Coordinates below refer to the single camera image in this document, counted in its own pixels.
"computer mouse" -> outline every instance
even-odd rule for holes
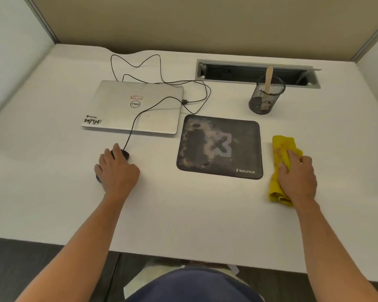
[[[123,149],[121,149],[121,151],[122,151],[122,155],[124,156],[124,158],[126,159],[126,161],[128,161],[129,157],[130,157],[129,153],[127,151],[124,151]],[[111,150],[111,155],[115,159],[115,156],[113,154],[113,150]],[[97,175],[95,175],[95,177],[96,177],[96,179],[98,180],[99,183],[102,183],[101,180],[98,178]]]

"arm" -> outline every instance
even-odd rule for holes
[[[17,302],[86,302],[100,278],[123,204],[140,171],[118,144],[100,156],[94,169],[105,196],[59,254],[38,274]]]
[[[318,302],[378,302],[378,292],[363,276],[315,202],[312,159],[289,151],[291,170],[279,166],[279,182],[297,211],[308,278]]]

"desk surface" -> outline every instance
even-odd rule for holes
[[[141,63],[155,51],[126,55]],[[273,111],[252,113],[254,85],[209,82],[199,113],[260,124],[264,176],[247,180],[176,167],[180,133],[133,135],[127,147],[141,169],[111,250],[305,272],[295,211],[268,201],[272,136],[295,137],[314,159],[317,200],[358,267],[378,281],[378,103],[351,62],[157,51],[164,79],[192,79],[197,59],[313,65],[321,89],[288,87]],[[111,52],[56,45],[0,112],[0,237],[65,244],[100,203],[93,166],[125,133],[83,130],[83,112],[101,80],[113,80]],[[115,73],[160,81],[159,62]],[[185,85],[184,98],[204,96]],[[179,122],[182,129],[185,110]]]

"forearm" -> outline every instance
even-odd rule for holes
[[[319,205],[313,199],[303,203],[297,214],[308,277],[317,301],[377,302],[378,292],[359,271]]]
[[[126,195],[105,195],[98,208],[31,282],[17,302],[86,302],[101,276]]]

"person's right arm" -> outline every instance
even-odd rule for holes
[[[378,302],[378,292],[363,276],[315,201],[312,159],[289,151],[291,170],[279,166],[279,182],[297,211],[308,278],[317,302]]]

